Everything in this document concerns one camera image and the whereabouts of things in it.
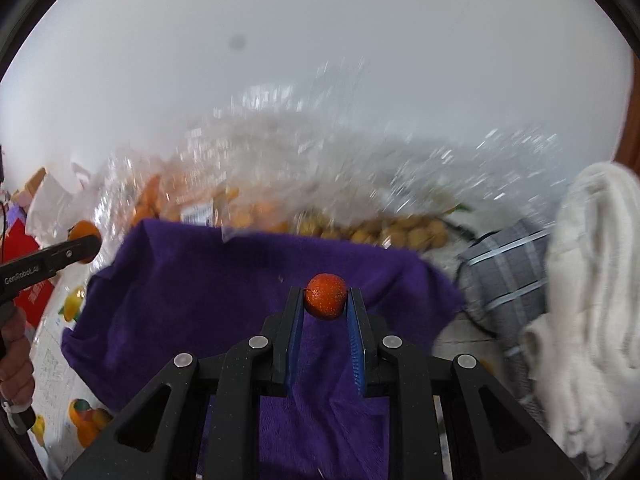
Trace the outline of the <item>person's left hand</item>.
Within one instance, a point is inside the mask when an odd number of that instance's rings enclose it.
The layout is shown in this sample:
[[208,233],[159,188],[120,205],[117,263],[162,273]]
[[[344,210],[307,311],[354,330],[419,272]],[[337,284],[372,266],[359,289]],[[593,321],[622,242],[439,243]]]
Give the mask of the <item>person's left hand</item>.
[[26,337],[26,318],[17,309],[2,326],[1,335],[6,355],[1,359],[1,395],[13,405],[27,405],[35,391],[34,366],[29,357],[30,342]]

